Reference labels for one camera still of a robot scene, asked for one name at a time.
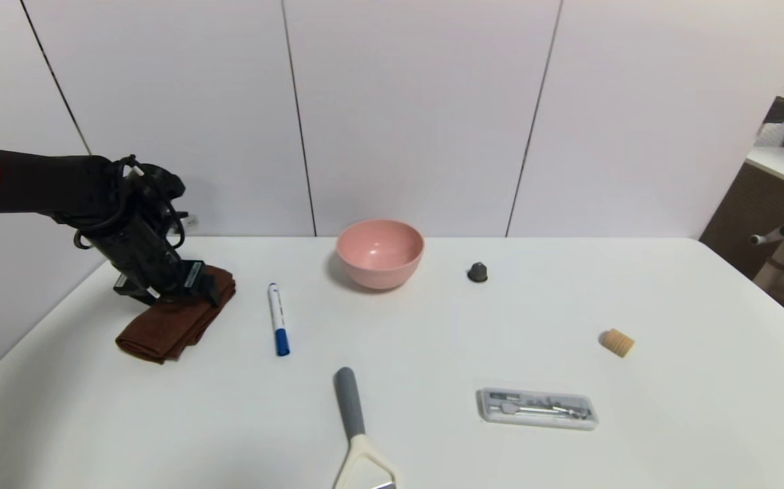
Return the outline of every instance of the gray handle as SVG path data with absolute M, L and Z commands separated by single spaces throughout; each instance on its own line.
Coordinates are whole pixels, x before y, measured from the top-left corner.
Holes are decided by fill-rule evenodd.
M 343 367 L 335 374 L 335 392 L 338 395 L 340 418 L 346 437 L 365 434 L 365 419 L 361 416 L 361 401 L 358 400 L 358 386 L 355 383 L 355 372 Z

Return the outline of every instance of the black cable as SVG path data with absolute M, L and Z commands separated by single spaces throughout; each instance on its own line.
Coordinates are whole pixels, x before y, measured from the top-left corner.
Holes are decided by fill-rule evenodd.
M 81 234 L 80 231 L 75 231 L 75 235 L 72 236 L 72 244 L 75 245 L 75 247 L 79 250 L 90 250 L 90 248 L 93 248 L 88 247 L 86 244 L 84 244 L 84 242 L 81 241 L 82 236 L 84 235 Z
M 78 229 L 78 231 L 80 231 L 80 232 L 91 232 L 91 231 L 96 231 L 96 230 L 99 230 L 99 229 L 103 229 L 103 227 L 112 225 L 112 223 L 115 223 L 116 220 L 121 219 L 121 217 L 123 216 L 124 211 L 126 210 L 126 192 L 123 189 L 123 183 L 122 183 L 122 179 L 123 179 L 123 177 L 122 177 L 122 175 L 123 175 L 123 164 L 121 162 L 117 162 L 117 164 L 119 164 L 118 171 L 121 174 L 121 185 L 119 185 L 119 189 L 117 189 L 118 192 L 119 192 L 119 205 L 117 207 L 117 211 L 115 211 L 115 213 L 112 214 L 111 217 L 109 217 L 108 219 L 106 219 L 106 220 L 104 220 L 104 221 L 102 221 L 100 223 L 95 223 L 94 225 L 78 225 L 77 223 L 75 223 L 74 221 L 69 219 L 68 217 L 65 217 L 65 216 L 62 216 L 62 215 L 58 216 L 59 219 L 62 220 L 63 223 L 65 223 L 66 225 L 72 226 L 75 229 Z
M 141 172 L 141 179 L 144 179 L 151 187 L 153 187 L 153 191 L 157 193 L 157 195 L 162 198 L 163 204 L 166 205 L 168 212 L 171 214 L 172 219 L 174 219 L 174 224 L 177 226 L 177 232 L 179 235 L 178 242 L 172 248 L 177 250 L 178 248 L 183 245 L 184 241 L 187 239 L 187 232 L 183 229 L 183 223 L 177 217 L 177 211 L 174 210 L 174 205 L 172 205 L 172 201 L 168 196 L 160 189 L 158 185 L 156 185 L 156 180 L 153 180 L 147 171 L 145 171 L 145 167 L 143 164 L 139 163 L 138 160 L 135 159 L 135 155 L 129 155 L 126 164 L 131 167 L 138 168 Z

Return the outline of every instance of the panel seam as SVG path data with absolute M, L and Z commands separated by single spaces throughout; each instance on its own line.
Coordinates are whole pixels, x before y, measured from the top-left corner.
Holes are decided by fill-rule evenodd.
M 537 93 L 537 105 L 534 107 L 534 118 L 531 119 L 531 131 L 527 136 L 527 143 L 525 144 L 525 155 L 522 157 L 521 170 L 519 171 L 519 182 L 515 185 L 515 195 L 512 197 L 512 208 L 509 211 L 509 221 L 506 223 L 506 234 L 504 238 L 509 238 L 509 229 L 512 227 L 512 216 L 515 215 L 515 204 L 519 201 L 519 190 L 521 189 L 521 179 L 525 176 L 525 164 L 527 163 L 527 152 L 531 149 L 531 139 L 534 137 L 534 125 L 537 124 L 537 112 L 540 110 L 540 101 L 543 98 L 543 90 L 546 87 L 546 77 L 549 73 L 549 64 L 552 62 L 552 52 L 554 50 L 555 38 L 557 37 L 557 26 L 560 25 L 560 13 L 563 9 L 563 0 L 557 4 L 557 15 L 555 16 L 555 25 L 552 30 L 552 41 L 549 43 L 549 54 L 546 56 L 546 68 L 543 69 L 543 77 L 540 80 L 540 92 Z
M 63 94 L 63 89 L 60 87 L 60 82 L 57 80 L 57 75 L 54 74 L 54 68 L 51 67 L 51 62 L 48 60 L 48 54 L 45 52 L 45 48 L 41 45 L 41 40 L 39 39 L 38 32 L 35 31 L 35 25 L 33 25 L 33 19 L 29 16 L 29 11 L 26 9 L 26 4 L 24 0 L 20 0 L 20 7 L 23 8 L 23 15 L 26 16 L 26 21 L 29 22 L 29 28 L 33 32 L 33 37 L 35 37 L 35 43 L 38 44 L 39 50 L 41 52 L 42 58 L 45 59 L 45 65 L 48 66 L 48 72 L 51 74 L 51 78 L 54 80 L 54 85 L 57 87 L 57 92 L 60 93 L 60 99 L 63 101 L 63 105 L 66 105 L 66 111 L 69 112 L 69 117 L 72 119 L 72 124 L 75 125 L 75 130 L 78 131 L 78 137 L 81 137 L 81 143 L 84 145 L 84 149 L 87 151 L 88 155 L 92 155 L 93 152 L 90 151 L 90 146 L 87 144 L 87 139 L 84 137 L 84 133 L 81 131 L 81 127 L 78 125 L 78 121 L 75 119 L 75 114 L 72 112 L 72 108 L 69 107 L 69 102 L 66 100 L 66 95 Z
M 292 75 L 292 92 L 295 95 L 295 115 L 298 118 L 298 134 L 301 137 L 301 157 L 304 159 L 304 177 L 307 179 L 307 200 L 310 203 L 310 219 L 314 223 L 314 236 L 316 231 L 316 213 L 314 212 L 314 193 L 310 188 L 310 170 L 307 169 L 307 147 L 304 145 L 304 126 L 301 124 L 301 106 L 298 103 L 298 86 L 295 83 L 295 64 L 292 62 L 292 44 L 289 41 L 289 21 L 286 19 L 286 2 L 280 2 L 283 12 L 283 31 L 286 33 L 286 52 L 289 53 L 289 73 Z

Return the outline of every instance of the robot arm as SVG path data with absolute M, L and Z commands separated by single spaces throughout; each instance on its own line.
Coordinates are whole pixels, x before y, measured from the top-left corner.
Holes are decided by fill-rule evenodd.
M 78 247 L 97 248 L 122 273 L 115 291 L 146 304 L 159 297 L 219 300 L 204 263 L 175 251 L 186 213 L 171 201 L 184 191 L 176 175 L 134 156 L 112 162 L 0 149 L 0 213 L 40 213 L 75 228 Z M 175 245 L 166 238 L 172 228 L 180 234 Z

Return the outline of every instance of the blue marker cap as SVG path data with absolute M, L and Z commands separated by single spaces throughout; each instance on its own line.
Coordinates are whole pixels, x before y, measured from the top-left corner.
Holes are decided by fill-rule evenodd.
M 286 339 L 286 330 L 279 328 L 274 332 L 274 344 L 277 346 L 277 356 L 285 357 L 289 354 L 289 340 Z

